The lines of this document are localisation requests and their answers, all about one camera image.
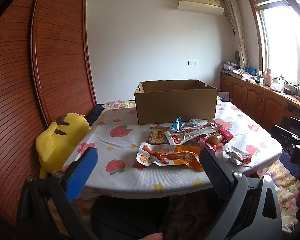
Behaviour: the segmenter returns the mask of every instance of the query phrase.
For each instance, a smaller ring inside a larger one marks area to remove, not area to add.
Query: tablecloth
[[[237,166],[228,161],[233,171],[249,175],[275,162],[281,154],[279,142],[231,102],[218,102],[216,122],[231,132],[231,145],[252,155],[251,163]],[[152,126],[138,125],[135,108],[104,112],[92,125],[82,142],[66,160],[63,170],[77,160],[89,146],[98,151],[98,163],[90,175],[81,198],[99,194],[120,198],[146,199],[185,194],[212,187],[206,173],[185,165],[145,167],[136,161],[137,151],[146,142]]]

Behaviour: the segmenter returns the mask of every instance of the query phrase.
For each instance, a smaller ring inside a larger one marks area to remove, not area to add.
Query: wall socket
[[[188,60],[188,66],[196,66],[197,61],[196,60]]]

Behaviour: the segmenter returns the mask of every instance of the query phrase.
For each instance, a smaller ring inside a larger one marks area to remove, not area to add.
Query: white wall
[[[134,99],[139,82],[147,80],[199,79],[218,87],[220,62],[234,61],[237,44],[225,16],[178,11],[178,0],[88,1],[98,103]]]
[[[249,67],[259,68],[259,44],[256,23],[249,0],[237,0],[241,14],[244,46],[248,55]]]

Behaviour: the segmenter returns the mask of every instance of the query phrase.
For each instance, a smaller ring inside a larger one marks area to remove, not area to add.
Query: wooden wardrobe
[[[0,216],[15,225],[35,139],[64,113],[96,105],[86,0],[13,0],[0,17]]]

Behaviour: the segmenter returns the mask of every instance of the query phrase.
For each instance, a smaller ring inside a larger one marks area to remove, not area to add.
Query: dark pants
[[[169,198],[101,196],[91,208],[91,229],[100,240],[137,240],[158,233]]]

